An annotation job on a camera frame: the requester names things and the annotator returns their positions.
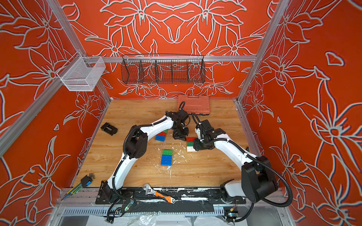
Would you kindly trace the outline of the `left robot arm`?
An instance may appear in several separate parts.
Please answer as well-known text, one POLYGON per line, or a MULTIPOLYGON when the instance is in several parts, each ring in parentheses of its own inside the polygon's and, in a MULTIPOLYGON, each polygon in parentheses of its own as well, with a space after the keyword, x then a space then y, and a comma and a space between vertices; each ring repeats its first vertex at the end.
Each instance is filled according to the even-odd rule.
POLYGON ((150 139, 165 130, 172 129, 173 139, 187 140, 189 128, 186 121, 190 121, 190 118, 184 106, 183 101, 177 112, 165 111, 165 115, 155 122, 131 127, 124 140, 122 157, 116 169, 108 180, 101 182, 97 204, 113 204, 117 199, 128 198, 125 193, 121 193, 121 188, 134 163, 146 153, 150 139))

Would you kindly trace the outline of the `white lego brick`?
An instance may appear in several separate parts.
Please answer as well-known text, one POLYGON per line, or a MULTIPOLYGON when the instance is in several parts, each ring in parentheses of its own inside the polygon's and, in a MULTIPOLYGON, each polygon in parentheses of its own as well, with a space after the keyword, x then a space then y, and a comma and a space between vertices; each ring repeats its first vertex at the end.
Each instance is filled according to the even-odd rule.
POLYGON ((194 153, 196 150, 192 146, 187 146, 187 153, 194 153))

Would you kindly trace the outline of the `blue lego brick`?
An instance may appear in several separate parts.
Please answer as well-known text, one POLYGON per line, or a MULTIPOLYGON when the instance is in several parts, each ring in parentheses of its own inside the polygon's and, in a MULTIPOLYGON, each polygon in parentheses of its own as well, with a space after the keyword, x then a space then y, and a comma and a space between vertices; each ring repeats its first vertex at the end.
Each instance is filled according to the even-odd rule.
POLYGON ((172 155, 165 155, 165 154, 162 155, 162 161, 171 161, 172 158, 173 158, 172 155))
POLYGON ((156 140, 156 141, 160 141, 160 142, 165 142, 166 137, 165 137, 165 136, 161 136, 161 135, 156 135, 155 140, 156 140))
POLYGON ((161 165, 162 166, 171 166, 172 165, 172 159, 161 159, 161 165))

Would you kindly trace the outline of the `blue lego brick front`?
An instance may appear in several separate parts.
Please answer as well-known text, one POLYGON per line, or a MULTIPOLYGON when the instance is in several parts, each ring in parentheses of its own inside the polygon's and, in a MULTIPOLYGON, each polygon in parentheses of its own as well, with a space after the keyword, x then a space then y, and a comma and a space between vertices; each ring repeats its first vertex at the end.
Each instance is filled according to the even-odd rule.
POLYGON ((161 159, 161 165, 162 166, 171 166, 172 165, 172 159, 161 159))

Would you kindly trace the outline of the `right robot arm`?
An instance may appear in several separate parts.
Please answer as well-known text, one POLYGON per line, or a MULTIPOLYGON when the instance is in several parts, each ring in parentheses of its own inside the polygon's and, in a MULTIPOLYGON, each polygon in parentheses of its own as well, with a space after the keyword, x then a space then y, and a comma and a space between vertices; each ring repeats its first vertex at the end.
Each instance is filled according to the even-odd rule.
POLYGON ((227 197, 243 196, 251 201, 249 210, 243 217, 224 217, 228 223, 241 222, 251 214, 255 203, 263 202, 279 208, 288 207, 293 201, 293 191, 287 180, 272 168, 270 161, 264 155, 256 156, 239 146, 226 132, 220 128, 214 129, 208 120, 201 121, 195 114, 191 114, 196 123, 193 147, 196 151, 212 150, 214 148, 227 155, 240 169, 241 180, 230 180, 221 185, 227 197), (284 202, 273 202, 266 197, 278 190, 276 178, 285 185, 288 197, 284 202))

